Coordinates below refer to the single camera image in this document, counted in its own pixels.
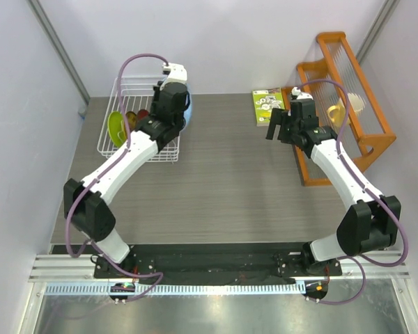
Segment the light blue plate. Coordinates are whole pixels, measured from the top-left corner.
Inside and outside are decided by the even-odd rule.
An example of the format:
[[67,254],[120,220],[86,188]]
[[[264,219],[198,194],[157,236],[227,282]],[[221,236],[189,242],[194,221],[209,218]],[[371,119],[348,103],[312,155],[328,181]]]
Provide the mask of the light blue plate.
[[183,114],[184,119],[185,119],[185,125],[182,129],[182,132],[185,131],[189,127],[189,124],[190,124],[191,119],[192,119],[192,114],[193,114],[192,89],[190,88],[189,85],[187,85],[187,92],[188,92],[188,96],[187,96],[188,107]]

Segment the red floral plate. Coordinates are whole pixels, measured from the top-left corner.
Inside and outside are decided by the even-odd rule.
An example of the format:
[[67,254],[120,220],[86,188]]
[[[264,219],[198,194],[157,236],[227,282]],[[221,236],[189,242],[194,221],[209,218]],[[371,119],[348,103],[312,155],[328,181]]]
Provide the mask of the red floral plate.
[[149,111],[147,109],[140,109],[137,112],[137,120],[142,120],[143,118],[148,116],[148,114],[149,114]]

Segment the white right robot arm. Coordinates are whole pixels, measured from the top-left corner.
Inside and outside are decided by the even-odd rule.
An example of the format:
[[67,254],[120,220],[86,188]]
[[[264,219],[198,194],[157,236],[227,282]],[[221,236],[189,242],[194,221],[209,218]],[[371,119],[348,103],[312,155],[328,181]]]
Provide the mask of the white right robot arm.
[[375,188],[346,154],[336,132],[319,125],[312,97],[292,100],[288,110],[273,109],[266,138],[301,149],[324,172],[346,207],[334,234],[303,245],[300,264],[304,272],[315,275],[340,257],[364,257],[394,245],[398,237],[403,252],[390,266],[406,259],[408,240],[399,221],[399,200]]

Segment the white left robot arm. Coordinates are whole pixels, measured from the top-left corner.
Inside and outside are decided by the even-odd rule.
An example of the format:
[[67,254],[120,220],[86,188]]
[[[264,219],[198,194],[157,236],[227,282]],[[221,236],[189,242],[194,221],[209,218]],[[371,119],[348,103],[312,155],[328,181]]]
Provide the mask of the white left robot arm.
[[109,205],[141,166],[178,137],[189,106],[186,84],[154,87],[150,113],[137,123],[123,146],[90,175],[80,181],[71,178],[64,185],[66,237],[70,236],[70,226],[75,226],[111,260],[110,269],[118,277],[128,277],[134,271],[134,260],[116,231],[116,218]]

